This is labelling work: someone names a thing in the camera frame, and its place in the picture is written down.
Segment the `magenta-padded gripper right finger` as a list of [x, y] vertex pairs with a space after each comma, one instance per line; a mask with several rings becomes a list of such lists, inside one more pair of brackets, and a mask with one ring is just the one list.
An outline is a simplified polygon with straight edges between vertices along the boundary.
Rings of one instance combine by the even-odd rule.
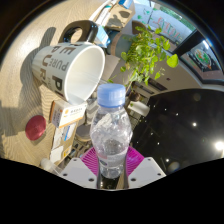
[[129, 189], [146, 186], [166, 176], [152, 157], [144, 157], [132, 147], [126, 155], [125, 172]]

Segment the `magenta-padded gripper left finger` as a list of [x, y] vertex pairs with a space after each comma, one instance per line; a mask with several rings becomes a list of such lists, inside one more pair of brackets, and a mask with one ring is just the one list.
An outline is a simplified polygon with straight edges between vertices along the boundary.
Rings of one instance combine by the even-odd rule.
[[84, 188], [96, 189], [99, 163], [94, 148], [87, 150], [80, 158], [72, 158], [60, 173], [60, 177]]

